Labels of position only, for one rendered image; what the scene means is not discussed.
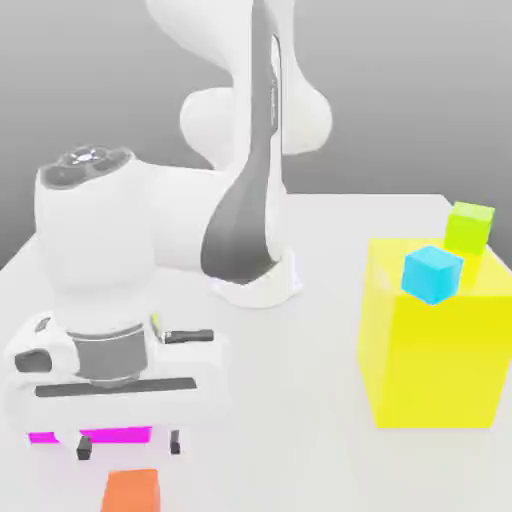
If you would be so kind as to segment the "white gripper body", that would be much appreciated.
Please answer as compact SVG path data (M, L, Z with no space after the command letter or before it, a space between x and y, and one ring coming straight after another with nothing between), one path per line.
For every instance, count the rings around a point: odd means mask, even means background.
M185 427L226 408L226 372L199 369L119 388L55 383L34 375L5 384L8 419L22 432Z

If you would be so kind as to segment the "small orange cube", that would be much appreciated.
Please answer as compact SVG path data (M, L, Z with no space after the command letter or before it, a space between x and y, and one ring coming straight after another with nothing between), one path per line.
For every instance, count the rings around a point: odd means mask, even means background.
M101 512L161 512L158 471L113 471L108 475Z

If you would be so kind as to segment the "small cyan cube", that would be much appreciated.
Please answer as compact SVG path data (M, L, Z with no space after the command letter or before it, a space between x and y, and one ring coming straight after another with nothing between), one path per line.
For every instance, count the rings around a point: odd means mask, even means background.
M460 256L424 246L405 256L401 289L428 305L437 305L457 293L463 265Z

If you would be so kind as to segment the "small lime green cube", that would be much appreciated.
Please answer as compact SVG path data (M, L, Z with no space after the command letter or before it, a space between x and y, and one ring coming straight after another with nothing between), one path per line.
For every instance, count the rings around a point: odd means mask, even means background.
M481 255L488 243L494 213L494 207L456 201L448 215L444 248Z

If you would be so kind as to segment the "large magenta box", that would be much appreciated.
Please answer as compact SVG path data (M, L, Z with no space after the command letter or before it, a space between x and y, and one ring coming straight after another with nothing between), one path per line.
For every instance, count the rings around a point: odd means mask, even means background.
M151 435L150 426L82 429L71 433L36 431L26 434L32 444L63 444L65 441L78 441L82 436L89 437L92 443L147 444L151 440Z

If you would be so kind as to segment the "large yellow box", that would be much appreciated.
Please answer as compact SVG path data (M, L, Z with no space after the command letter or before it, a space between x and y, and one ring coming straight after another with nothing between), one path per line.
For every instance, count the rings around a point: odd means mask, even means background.
M357 360L380 428L489 428L512 359L512 270L487 248L457 294L427 305L401 289L405 257L437 239L368 243Z

